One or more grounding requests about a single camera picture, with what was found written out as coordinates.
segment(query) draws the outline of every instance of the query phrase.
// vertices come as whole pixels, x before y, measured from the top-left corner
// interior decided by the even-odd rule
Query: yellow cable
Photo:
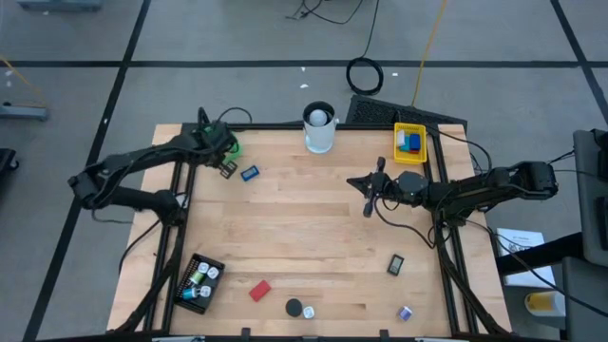
[[[14,68],[14,66],[12,66],[12,64],[9,62],[9,60],[7,60],[6,57],[4,57],[3,55],[0,55],[0,60],[2,60],[2,62],[4,62],[4,64],[10,69],[10,71],[12,71],[12,73],[14,73],[15,75],[17,75],[17,77],[19,77],[19,79],[21,80],[21,82],[23,82],[24,84],[26,84],[27,86],[29,86],[29,88],[36,94],[36,96],[38,96],[38,100],[40,100],[40,102],[42,104],[23,104],[23,105],[27,105],[27,106],[33,106],[33,107],[41,107],[44,108],[47,106],[47,101],[45,101],[45,97],[42,95],[42,91],[40,91],[40,89],[38,89],[35,85],[31,84],[27,78],[25,78],[21,72],[17,71],[16,68]]]
[[[439,15],[437,15],[437,20],[435,21],[435,26],[433,27],[433,31],[430,33],[430,37],[428,37],[427,48],[425,49],[425,55],[422,57],[422,61],[420,61],[420,68],[418,69],[418,79],[416,80],[416,89],[414,90],[414,97],[411,99],[411,106],[414,106],[416,103],[416,98],[418,97],[418,89],[420,88],[420,81],[422,80],[422,69],[425,68],[425,61],[428,58],[428,51],[430,50],[430,45],[433,43],[433,38],[435,38],[435,33],[437,32],[437,28],[439,27],[439,22],[441,21],[441,17],[444,15],[444,10],[446,9],[447,0],[441,4],[441,9],[439,9]]]

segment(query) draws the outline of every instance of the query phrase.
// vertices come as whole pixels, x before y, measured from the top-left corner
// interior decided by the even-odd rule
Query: blue block
[[[406,135],[404,144],[402,146],[399,146],[399,151],[409,152],[409,136],[408,135]]]
[[[420,134],[409,136],[409,149],[411,151],[420,151]]]
[[[259,175],[259,171],[255,165],[240,173],[244,181],[248,181],[257,175]]]

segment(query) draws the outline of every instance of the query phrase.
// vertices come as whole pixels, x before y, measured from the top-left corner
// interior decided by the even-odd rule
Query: small purple object
[[[408,321],[408,319],[411,317],[411,315],[413,314],[413,311],[408,308],[408,307],[403,307],[401,309],[399,309],[399,317],[401,319],[403,319],[404,321]]]

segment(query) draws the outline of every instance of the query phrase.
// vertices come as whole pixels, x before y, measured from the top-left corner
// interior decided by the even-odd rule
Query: white paper
[[[505,248],[503,248],[503,246],[499,245],[499,254],[501,256],[506,256],[507,254],[509,254],[509,252],[519,252],[524,249],[522,246],[535,247],[544,244],[544,237],[542,237],[542,233],[539,232],[527,232],[513,229],[498,228],[498,234],[510,239],[518,245],[521,245],[515,245],[507,241],[503,237],[498,237],[499,241],[504,245],[504,247],[507,247],[510,250],[507,251],[505,250]],[[536,271],[539,276],[543,277],[549,283],[555,285],[555,278],[553,277],[553,270],[551,269],[551,266],[540,267],[534,269],[534,271]],[[507,275],[504,277],[504,285],[550,289],[547,284],[543,283],[531,272],[523,272],[516,275]]]

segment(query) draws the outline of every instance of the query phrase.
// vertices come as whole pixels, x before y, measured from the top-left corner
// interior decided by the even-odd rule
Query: black cap
[[[298,317],[302,314],[302,303],[299,300],[292,298],[287,301],[285,310],[291,317]]]

